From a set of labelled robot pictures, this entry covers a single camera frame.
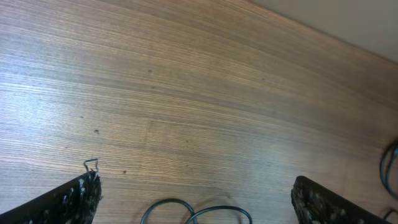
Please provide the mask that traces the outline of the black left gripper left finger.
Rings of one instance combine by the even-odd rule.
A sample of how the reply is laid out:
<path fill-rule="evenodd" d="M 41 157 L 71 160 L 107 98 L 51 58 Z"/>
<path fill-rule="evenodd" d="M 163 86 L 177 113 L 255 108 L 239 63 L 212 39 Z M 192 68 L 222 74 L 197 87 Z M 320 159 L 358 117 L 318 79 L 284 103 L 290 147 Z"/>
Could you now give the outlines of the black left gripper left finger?
<path fill-rule="evenodd" d="M 100 177 L 92 170 L 1 214 L 1 223 L 92 224 L 101 198 Z"/>

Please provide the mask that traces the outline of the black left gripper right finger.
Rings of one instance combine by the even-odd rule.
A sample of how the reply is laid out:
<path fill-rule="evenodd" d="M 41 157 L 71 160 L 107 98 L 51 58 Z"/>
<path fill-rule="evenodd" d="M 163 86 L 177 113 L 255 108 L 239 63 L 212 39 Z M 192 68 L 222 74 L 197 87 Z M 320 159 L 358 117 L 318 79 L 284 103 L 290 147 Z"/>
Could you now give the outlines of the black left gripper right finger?
<path fill-rule="evenodd" d="M 296 177 L 291 198 L 299 224 L 387 223 L 392 214 L 389 210 L 378 217 L 302 175 Z"/>

